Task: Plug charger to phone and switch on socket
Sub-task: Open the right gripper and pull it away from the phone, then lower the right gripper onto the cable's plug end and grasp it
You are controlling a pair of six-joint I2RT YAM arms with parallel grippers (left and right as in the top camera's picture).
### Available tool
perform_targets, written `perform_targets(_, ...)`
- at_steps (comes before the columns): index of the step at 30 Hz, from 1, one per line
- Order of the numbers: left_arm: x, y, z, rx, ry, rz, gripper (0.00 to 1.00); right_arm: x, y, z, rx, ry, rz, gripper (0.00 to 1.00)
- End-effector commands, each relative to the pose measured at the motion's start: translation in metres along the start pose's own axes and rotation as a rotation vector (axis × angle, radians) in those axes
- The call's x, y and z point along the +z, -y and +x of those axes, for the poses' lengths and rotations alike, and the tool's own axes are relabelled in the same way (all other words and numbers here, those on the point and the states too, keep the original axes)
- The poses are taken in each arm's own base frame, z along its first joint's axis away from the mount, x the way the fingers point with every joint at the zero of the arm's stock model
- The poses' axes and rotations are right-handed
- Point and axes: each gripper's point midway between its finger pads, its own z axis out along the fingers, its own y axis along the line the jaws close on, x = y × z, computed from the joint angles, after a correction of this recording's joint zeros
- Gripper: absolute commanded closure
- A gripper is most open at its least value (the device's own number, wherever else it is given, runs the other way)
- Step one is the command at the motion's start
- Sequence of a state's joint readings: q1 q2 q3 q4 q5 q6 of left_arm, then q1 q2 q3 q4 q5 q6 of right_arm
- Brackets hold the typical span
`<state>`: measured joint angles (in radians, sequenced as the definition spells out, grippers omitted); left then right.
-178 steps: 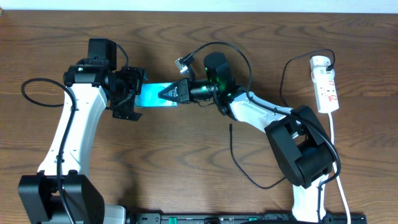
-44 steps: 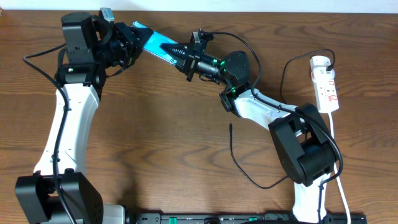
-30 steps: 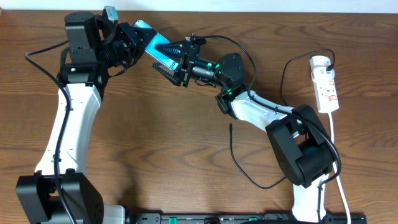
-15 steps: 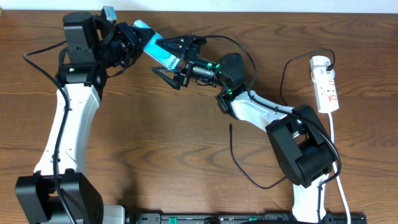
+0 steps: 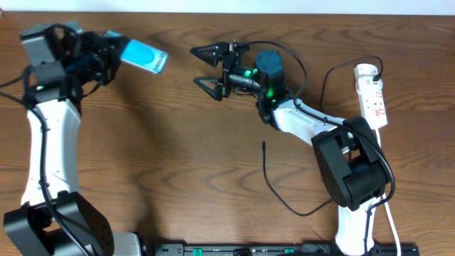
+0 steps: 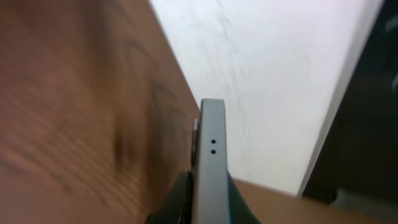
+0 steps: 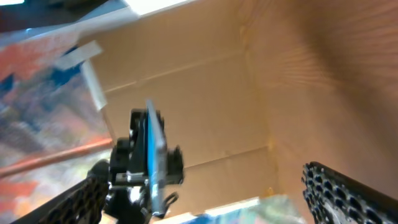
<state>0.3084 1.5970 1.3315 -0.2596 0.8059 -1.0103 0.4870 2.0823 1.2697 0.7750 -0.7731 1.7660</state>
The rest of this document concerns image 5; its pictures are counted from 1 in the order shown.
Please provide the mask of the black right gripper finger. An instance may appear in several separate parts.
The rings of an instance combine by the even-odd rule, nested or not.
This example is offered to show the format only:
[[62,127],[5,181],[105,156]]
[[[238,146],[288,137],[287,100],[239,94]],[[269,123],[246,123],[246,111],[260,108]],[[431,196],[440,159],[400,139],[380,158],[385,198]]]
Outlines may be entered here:
[[214,100],[221,101],[223,99],[224,84],[222,78],[199,77],[194,78],[193,82]]
[[229,43],[217,42],[208,46],[193,47],[190,53],[198,59],[216,68],[218,63],[228,54]]

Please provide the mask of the blue Galaxy smartphone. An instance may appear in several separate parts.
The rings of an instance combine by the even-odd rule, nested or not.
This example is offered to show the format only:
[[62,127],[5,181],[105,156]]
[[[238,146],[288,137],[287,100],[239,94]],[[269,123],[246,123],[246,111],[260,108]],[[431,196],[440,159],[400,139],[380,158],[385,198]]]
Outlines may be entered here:
[[137,40],[130,40],[120,55],[122,62],[153,74],[160,74],[168,60],[168,53]]

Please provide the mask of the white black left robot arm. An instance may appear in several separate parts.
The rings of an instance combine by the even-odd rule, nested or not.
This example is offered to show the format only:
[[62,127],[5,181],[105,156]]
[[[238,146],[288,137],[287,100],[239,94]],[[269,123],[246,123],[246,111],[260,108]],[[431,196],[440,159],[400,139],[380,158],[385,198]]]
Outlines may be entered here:
[[43,23],[21,32],[30,65],[23,97],[31,157],[21,205],[4,214],[4,230],[23,255],[145,255],[136,233],[118,233],[80,192],[77,136],[83,86],[113,81],[126,36],[98,35],[77,23]]

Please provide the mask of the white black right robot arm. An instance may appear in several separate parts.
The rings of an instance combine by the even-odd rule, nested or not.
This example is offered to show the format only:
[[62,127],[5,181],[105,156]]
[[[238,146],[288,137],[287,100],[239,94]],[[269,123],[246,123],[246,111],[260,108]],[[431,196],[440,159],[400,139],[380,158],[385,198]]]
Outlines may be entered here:
[[368,255],[374,247],[373,213],[395,193],[395,177],[375,128],[364,115],[343,119],[305,105],[286,86],[282,57],[275,50],[260,52],[252,68],[242,66],[250,45],[218,42],[191,48],[205,63],[223,65],[220,78],[195,78],[194,83],[217,101],[232,92],[256,97],[265,124],[312,146],[324,186],[338,204],[338,251]]

